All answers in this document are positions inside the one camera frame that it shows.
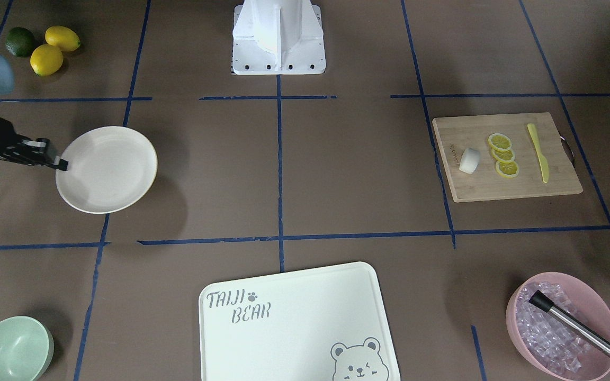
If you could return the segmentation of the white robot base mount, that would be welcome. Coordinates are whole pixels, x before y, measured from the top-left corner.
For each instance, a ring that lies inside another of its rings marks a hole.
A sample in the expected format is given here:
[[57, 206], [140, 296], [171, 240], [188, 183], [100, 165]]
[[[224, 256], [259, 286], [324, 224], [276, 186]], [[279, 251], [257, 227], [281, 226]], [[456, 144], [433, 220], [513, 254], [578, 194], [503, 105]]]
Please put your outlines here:
[[320, 7], [310, 1], [244, 1], [234, 9], [231, 70], [235, 75], [325, 72]]

